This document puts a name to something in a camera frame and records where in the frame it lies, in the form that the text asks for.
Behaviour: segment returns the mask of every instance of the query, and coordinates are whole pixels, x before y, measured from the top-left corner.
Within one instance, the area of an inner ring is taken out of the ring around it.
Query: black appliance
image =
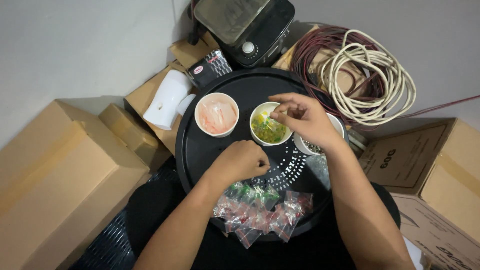
[[[233,69],[271,66],[295,8],[288,0],[200,0],[195,19],[218,42]]]

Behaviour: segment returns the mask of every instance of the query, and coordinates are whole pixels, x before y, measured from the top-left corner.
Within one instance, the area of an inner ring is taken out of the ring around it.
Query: black fabric
[[[400,226],[398,208],[382,186],[372,183],[388,211]],[[159,179],[139,187],[127,205],[127,235],[135,256],[139,256],[160,224],[185,197],[176,179]],[[331,204],[322,221],[288,243],[255,242],[248,250],[233,235],[225,237],[208,224],[192,269],[354,269],[343,244]]]

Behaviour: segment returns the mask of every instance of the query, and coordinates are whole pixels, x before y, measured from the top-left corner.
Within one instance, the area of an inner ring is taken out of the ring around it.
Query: paper cup
[[[333,127],[337,130],[337,132],[340,135],[342,135],[342,138],[345,138],[345,132],[343,130],[343,125],[340,122],[340,120],[337,117],[331,115],[328,112],[326,114],[328,116],[328,119],[330,119],[330,122],[332,123]],[[315,152],[311,151],[310,149],[308,149],[307,145],[303,142],[300,135],[298,135],[298,133],[296,133],[296,132],[293,134],[293,142],[295,143],[295,146],[297,147],[297,149],[300,150],[300,152],[302,152],[304,154],[307,154],[307,155],[323,155],[323,154],[315,153]]]
[[[275,110],[275,108],[280,105],[280,103],[278,102],[265,102],[265,103],[262,103],[260,105],[258,105],[252,112],[252,114],[250,115],[250,122],[249,122],[249,127],[250,127],[250,134],[252,135],[253,139],[255,140],[255,142],[257,142],[259,145],[262,145],[262,146],[274,146],[274,145],[280,145],[280,144],[283,144],[286,140],[288,140],[288,138],[290,138],[290,136],[292,136],[292,131],[288,128],[287,128],[287,131],[285,132],[285,135],[283,135],[283,138],[278,142],[278,143],[274,143],[274,144],[269,144],[269,143],[266,143],[264,141],[262,141],[261,139],[259,139],[257,137],[257,135],[255,135],[255,133],[253,132],[253,129],[252,129],[252,119],[261,114],[262,112],[266,111],[268,114],[270,114],[271,112],[273,112],[273,110]]]
[[[210,132],[207,132],[203,127],[202,125],[200,125],[200,119],[198,117],[198,108],[199,108],[199,105],[202,103],[202,102],[210,102],[210,101],[221,101],[221,102],[225,102],[225,103],[230,103],[233,105],[233,109],[235,110],[236,114],[237,114],[237,119],[235,120],[235,123],[233,124],[233,126],[223,132],[223,133],[219,133],[219,134],[212,134]],[[235,128],[235,126],[237,125],[237,123],[239,122],[239,115],[240,115],[240,112],[239,112],[239,107],[237,105],[237,103],[233,100],[233,98],[231,98],[229,95],[227,94],[224,94],[224,93],[212,93],[212,94],[208,94],[206,96],[204,96],[203,98],[200,99],[200,101],[197,103],[197,105],[195,106],[195,121],[197,122],[197,126],[205,133],[207,133],[208,135],[212,136],[212,137],[215,137],[215,138],[223,138],[223,137],[226,137],[228,135],[230,135],[230,133],[232,133],[233,129]]]

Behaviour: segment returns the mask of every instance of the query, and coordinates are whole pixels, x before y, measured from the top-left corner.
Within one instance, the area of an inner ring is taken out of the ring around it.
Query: hand
[[[317,100],[297,93],[268,98],[281,103],[270,113],[270,118],[297,132],[306,141],[320,146],[323,150],[337,144],[339,138],[343,141]]]
[[[231,144],[205,172],[208,178],[220,180],[223,188],[252,177],[266,174],[270,169],[267,154],[253,141]]]

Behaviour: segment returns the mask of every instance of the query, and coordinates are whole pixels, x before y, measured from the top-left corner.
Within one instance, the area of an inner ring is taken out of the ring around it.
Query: white cable
[[[360,43],[351,43],[345,46],[347,35],[352,32],[363,35],[382,49],[383,52],[368,50]],[[350,61],[357,62],[369,70],[374,70],[381,76],[384,83],[384,95],[382,97],[371,101],[359,101],[344,95],[338,86],[336,78],[342,65]],[[378,66],[385,67],[386,73],[384,74]],[[320,78],[338,110],[347,118],[363,125],[373,126],[386,123],[406,112],[415,101],[415,84],[407,71],[380,43],[359,30],[348,30],[345,33],[342,49],[323,64]],[[402,108],[391,116],[383,117],[400,101],[404,91],[407,92],[407,99]],[[364,108],[372,108],[372,110],[370,112],[359,111],[359,109]]]

